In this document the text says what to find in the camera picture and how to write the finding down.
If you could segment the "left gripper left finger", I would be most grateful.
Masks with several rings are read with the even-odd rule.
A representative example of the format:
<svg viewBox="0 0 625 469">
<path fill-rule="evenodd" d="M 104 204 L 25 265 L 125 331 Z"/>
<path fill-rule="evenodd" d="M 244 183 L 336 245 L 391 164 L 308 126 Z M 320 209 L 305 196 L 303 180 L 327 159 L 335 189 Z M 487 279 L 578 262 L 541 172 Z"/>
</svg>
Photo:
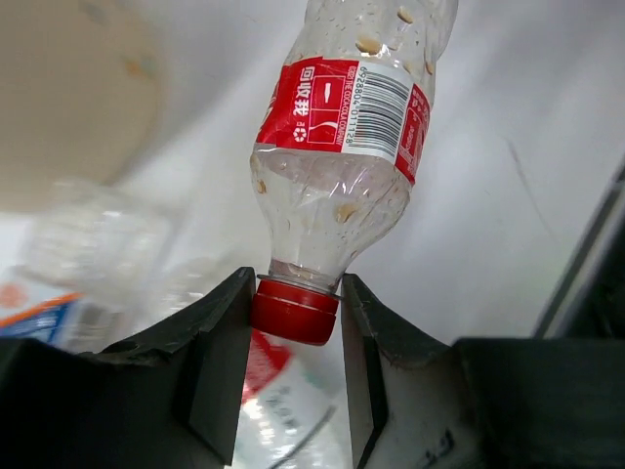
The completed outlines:
<svg viewBox="0 0 625 469">
<path fill-rule="evenodd" d="M 255 291 L 241 267 L 173 316 L 102 352 L 1 342 L 5 468 L 231 464 Z"/>
</svg>

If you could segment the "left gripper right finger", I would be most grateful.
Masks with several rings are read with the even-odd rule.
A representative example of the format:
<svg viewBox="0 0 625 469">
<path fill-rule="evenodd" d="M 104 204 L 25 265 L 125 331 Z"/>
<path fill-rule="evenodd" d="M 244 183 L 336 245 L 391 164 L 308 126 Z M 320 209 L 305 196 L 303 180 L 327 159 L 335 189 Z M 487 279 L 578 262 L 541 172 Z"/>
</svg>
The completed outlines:
<svg viewBox="0 0 625 469">
<path fill-rule="evenodd" d="M 620 468 L 624 344 L 462 338 L 445 345 L 355 275 L 342 336 L 356 468 Z"/>
</svg>

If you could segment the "red label cola bottle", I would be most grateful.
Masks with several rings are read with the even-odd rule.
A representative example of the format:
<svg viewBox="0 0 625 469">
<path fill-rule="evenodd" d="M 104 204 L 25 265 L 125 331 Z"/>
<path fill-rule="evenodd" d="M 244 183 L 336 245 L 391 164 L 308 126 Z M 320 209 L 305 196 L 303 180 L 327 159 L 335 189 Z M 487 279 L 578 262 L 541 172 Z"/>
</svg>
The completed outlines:
<svg viewBox="0 0 625 469">
<path fill-rule="evenodd" d="M 350 263 L 401 218 L 454 1 L 311 1 L 250 157 L 271 261 L 251 323 L 320 346 Z"/>
</svg>

